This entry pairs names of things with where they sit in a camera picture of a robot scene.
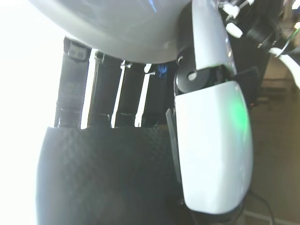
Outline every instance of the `textured black surface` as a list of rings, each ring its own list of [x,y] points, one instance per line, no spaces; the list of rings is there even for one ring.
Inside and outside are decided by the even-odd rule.
[[[166,130],[49,128],[37,174],[39,225],[191,224],[178,206]]]

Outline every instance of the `black cable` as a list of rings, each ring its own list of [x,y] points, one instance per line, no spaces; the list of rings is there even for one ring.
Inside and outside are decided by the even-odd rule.
[[[258,195],[257,193],[255,193],[254,191],[252,191],[252,190],[249,190],[249,192],[248,192],[250,195],[252,195],[254,198],[256,198],[257,200],[259,200],[259,201],[261,201],[261,202],[263,202],[266,206],[267,206],[267,208],[268,208],[268,210],[269,210],[269,213],[270,213],[270,215],[271,215],[271,225],[275,225],[275,217],[274,217],[274,214],[273,214],[273,211],[272,211],[272,209],[271,209],[271,206],[270,206],[270,204],[267,202],[267,200],[265,200],[263,197],[261,197],[260,195]]]

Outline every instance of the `bright white background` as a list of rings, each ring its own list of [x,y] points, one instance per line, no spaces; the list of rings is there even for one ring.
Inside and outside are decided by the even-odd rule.
[[[0,1],[0,225],[35,225],[35,180],[53,125],[64,33],[26,0]]]

